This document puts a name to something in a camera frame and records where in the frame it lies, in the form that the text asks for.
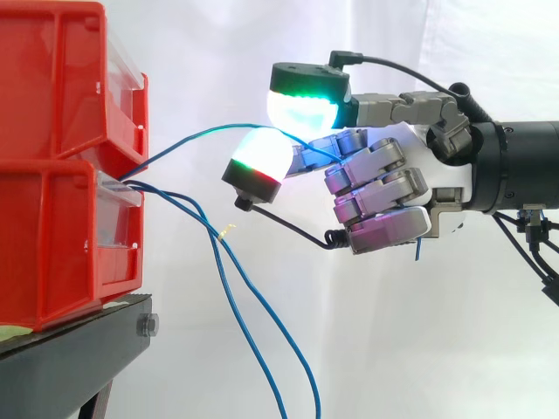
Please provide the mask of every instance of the robotic hand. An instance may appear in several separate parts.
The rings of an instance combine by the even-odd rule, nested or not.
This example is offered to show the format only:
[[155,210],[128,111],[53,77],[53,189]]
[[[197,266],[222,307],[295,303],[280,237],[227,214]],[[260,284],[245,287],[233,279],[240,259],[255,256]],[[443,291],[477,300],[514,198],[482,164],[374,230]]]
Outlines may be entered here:
[[[343,66],[362,62],[388,63],[439,92],[350,95]],[[288,172],[335,163],[325,182],[355,254],[438,238],[461,226],[465,210],[559,207],[559,122],[494,122],[464,84],[447,90],[353,52],[332,52],[323,66],[278,63],[270,89],[329,97],[338,105],[334,127],[363,127],[311,141],[342,162],[296,146]]]

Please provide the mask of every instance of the red plastic bin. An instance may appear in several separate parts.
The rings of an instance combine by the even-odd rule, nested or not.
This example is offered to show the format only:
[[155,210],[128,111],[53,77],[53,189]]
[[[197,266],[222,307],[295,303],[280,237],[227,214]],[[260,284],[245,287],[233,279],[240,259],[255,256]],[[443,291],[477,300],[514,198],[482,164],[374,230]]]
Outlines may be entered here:
[[141,286],[148,80],[92,2],[0,0],[0,59],[0,326],[38,331]]
[[0,162],[0,325],[39,331],[140,287],[142,200],[86,161]]
[[0,158],[78,159],[118,178],[148,157],[148,80],[92,2],[0,1]]

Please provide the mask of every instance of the black metal stand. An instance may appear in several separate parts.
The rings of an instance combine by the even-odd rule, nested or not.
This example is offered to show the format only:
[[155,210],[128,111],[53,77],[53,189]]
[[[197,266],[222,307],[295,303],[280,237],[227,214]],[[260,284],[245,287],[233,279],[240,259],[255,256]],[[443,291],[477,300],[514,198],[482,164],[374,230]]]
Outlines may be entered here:
[[131,294],[84,319],[0,343],[0,417],[102,419],[113,378],[149,347],[150,295]]

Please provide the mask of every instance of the yellow tape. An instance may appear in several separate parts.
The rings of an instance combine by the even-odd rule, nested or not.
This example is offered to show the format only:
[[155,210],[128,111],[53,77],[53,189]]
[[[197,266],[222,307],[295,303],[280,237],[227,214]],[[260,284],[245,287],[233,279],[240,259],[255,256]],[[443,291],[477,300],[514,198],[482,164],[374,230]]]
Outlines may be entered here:
[[217,240],[221,242],[224,239],[225,235],[229,232],[229,230],[234,229],[235,227],[237,227],[235,224],[229,224],[227,227],[225,227],[225,230],[219,233],[219,236],[217,236]]

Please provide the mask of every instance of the cable connector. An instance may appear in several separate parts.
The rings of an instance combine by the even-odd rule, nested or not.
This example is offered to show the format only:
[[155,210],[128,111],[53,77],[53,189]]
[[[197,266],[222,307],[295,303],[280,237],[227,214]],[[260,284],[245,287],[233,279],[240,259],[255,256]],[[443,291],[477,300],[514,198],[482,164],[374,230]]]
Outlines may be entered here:
[[328,65],[338,70],[343,70],[345,65],[362,64],[363,54],[351,51],[332,51]]
[[254,203],[251,200],[244,199],[240,196],[237,196],[237,199],[235,200],[235,206],[240,210],[243,210],[244,212],[249,212],[250,210],[252,210],[253,205]]

